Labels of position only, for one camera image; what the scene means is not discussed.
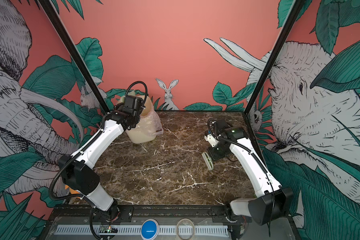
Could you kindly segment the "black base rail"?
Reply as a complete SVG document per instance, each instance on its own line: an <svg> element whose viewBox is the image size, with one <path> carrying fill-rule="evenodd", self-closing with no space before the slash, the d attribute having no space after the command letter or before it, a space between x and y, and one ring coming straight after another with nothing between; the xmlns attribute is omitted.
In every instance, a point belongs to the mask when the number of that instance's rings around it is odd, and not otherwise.
<svg viewBox="0 0 360 240"><path fill-rule="evenodd" d="M89 205L59 205L55 207L50 220L56 217L88 217ZM214 223L238 225L250 223L250 217L240 217L224 205L118 205L116 223L130 223L132 218L203 218Z"/></svg>

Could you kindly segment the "black left frame post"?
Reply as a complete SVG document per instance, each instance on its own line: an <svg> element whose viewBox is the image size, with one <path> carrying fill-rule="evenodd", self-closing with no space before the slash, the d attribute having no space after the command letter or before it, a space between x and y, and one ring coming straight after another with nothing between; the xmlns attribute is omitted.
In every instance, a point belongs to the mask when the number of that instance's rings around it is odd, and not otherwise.
<svg viewBox="0 0 360 240"><path fill-rule="evenodd" d="M109 113L110 108L108 107L106 101L102 97L97 85L95 84L92 78L89 69L87 68L71 36L67 32L67 29L64 26L63 22L61 21L54 5L52 4L51 1L47 1L47 0L40 0L38 2L41 5L44 12L46 13L47 17L49 18L56 32L58 33L60 39L64 43L66 49L70 53L73 61L75 62L75 64L79 69L79 72L83 75L84 79L86 80L89 87L93 91L93 94L95 95L97 101L99 102L101 109L103 110L104 113Z"/></svg>

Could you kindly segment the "cream trash bin with bag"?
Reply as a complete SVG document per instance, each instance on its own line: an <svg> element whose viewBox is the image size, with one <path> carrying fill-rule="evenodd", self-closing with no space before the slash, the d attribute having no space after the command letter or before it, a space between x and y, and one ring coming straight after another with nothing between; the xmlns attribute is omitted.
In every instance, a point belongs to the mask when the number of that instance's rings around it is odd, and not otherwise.
<svg viewBox="0 0 360 240"><path fill-rule="evenodd" d="M154 105L150 98L145 102L145 108L140 114L140 121L135 128L126 129L128 137L134 144L150 142L157 135L163 133L163 128L159 115L154 110Z"/></svg>

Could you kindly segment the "black frame post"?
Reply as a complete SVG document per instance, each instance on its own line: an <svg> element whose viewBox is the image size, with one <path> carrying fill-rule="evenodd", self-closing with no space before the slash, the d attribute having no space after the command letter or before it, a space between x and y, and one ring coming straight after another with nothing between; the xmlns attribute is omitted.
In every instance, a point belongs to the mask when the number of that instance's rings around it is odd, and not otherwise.
<svg viewBox="0 0 360 240"><path fill-rule="evenodd" d="M63 22L61 21L54 5L52 4L51 1L47 1L47 0L40 0L38 2L41 5L44 12L46 13L47 17L49 18L56 32L58 33L60 39L64 43L66 49L70 53L73 61L75 62L75 64L79 69L79 72L83 75L84 79L86 80L89 87L93 91L93 94L95 95L97 101L99 102L101 109L103 110L104 113L109 113L110 108L108 107L106 101L102 97L97 85L95 84L92 78L89 69L87 68L71 36L67 32L67 29L64 26Z"/></svg>
<svg viewBox="0 0 360 240"><path fill-rule="evenodd" d="M283 25L283 28L282 28L282 30L278 36L278 39L270 53L270 56L269 56L268 61L266 62L265 68L262 70L262 74L256 84L256 87L250 98L250 101L247 104L247 107L244 111L245 116L249 115L250 110L253 107L253 105L256 101L256 98L261 91L262 86L264 85L265 81L267 80L269 73L271 72L271 69L272 69L274 63L276 62L276 60L283 48L283 45L293 27L293 25L295 24L295 21L299 15L301 9L303 8L304 4L305 4L305 1L303 1L303 0L298 0L298 1L293 2L292 7L287 16L287 19Z"/></svg>

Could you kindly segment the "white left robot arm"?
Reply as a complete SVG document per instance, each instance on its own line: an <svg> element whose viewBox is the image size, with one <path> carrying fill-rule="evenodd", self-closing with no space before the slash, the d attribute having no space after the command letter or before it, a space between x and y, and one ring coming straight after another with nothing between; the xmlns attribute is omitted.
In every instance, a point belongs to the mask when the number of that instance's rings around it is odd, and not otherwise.
<svg viewBox="0 0 360 240"><path fill-rule="evenodd" d="M127 90L124 101L103 116L99 130L90 140L73 154L64 155L59 159L60 170L49 187L49 197L52 200L71 198L54 194L55 184L58 179L62 179L64 184L77 191L75 197L88 202L105 221L113 222L118 219L120 211L117 201L101 186L100 177L94 171L94 167L102 153L117 137L137 126L148 98L148 91L144 91L144 97L141 98L130 96Z"/></svg>

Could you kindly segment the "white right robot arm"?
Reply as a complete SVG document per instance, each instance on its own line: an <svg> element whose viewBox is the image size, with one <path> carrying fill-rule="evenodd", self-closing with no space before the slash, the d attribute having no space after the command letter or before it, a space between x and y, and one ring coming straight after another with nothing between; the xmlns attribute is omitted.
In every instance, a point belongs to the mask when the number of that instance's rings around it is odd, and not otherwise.
<svg viewBox="0 0 360 240"><path fill-rule="evenodd" d="M255 223L269 224L288 215L293 191L282 184L268 170L261 160L249 135L241 127L233 127L225 120L207 121L205 140L210 144L202 157L211 171L214 162L233 154L246 172L253 189L254 199L236 199L230 202L235 216L251 217Z"/></svg>

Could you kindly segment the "black right frame post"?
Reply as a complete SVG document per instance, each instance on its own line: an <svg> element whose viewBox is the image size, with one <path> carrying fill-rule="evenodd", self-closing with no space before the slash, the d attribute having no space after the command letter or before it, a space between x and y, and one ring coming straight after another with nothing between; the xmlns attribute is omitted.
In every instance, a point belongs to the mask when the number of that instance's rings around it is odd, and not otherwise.
<svg viewBox="0 0 360 240"><path fill-rule="evenodd" d="M256 84L256 87L250 98L250 101L247 104L247 107L244 111L245 116L249 115L250 110L253 107L253 105L256 101L256 98L261 91L262 86L264 85L265 81L267 80L269 73L271 72L271 69L272 69L274 63L276 62L276 60L283 48L283 45L293 27L293 25L295 24L295 21L299 15L301 9L303 8L304 4L305 4L305 1L303 1L303 0L298 0L298 1L293 2L292 7L287 16L287 19L283 25L283 28L282 28L282 30L278 36L278 39L270 53L270 56L269 56L268 61L266 62L265 68L262 70L262 74Z"/></svg>

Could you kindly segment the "small circuit board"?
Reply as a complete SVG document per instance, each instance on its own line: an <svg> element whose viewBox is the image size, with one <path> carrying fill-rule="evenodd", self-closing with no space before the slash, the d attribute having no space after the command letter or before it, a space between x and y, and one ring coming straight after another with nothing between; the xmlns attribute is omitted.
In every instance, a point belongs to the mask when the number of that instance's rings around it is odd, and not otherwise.
<svg viewBox="0 0 360 240"><path fill-rule="evenodd" d="M99 233L100 234L116 234L119 232L119 227L118 226L114 226L114 225L102 225L99 228Z"/></svg>

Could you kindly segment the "pale green hand brush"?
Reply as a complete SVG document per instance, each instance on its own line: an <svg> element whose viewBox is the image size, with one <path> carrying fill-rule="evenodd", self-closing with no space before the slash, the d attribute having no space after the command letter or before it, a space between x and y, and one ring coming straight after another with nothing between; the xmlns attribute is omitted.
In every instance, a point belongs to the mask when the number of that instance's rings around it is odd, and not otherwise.
<svg viewBox="0 0 360 240"><path fill-rule="evenodd" d="M213 164L213 160L210 157L210 155L207 152L203 152L202 157L207 165L208 170L212 171L214 169L214 164Z"/></svg>

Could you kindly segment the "orange duck toy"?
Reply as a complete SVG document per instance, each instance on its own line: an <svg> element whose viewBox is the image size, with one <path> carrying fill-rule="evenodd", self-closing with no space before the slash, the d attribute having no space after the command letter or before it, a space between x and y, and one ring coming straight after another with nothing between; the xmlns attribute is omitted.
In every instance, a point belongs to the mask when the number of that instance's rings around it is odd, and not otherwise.
<svg viewBox="0 0 360 240"><path fill-rule="evenodd" d="M69 190L70 194L75 195L79 194L76 190L71 189L68 185L65 186L66 190Z"/></svg>

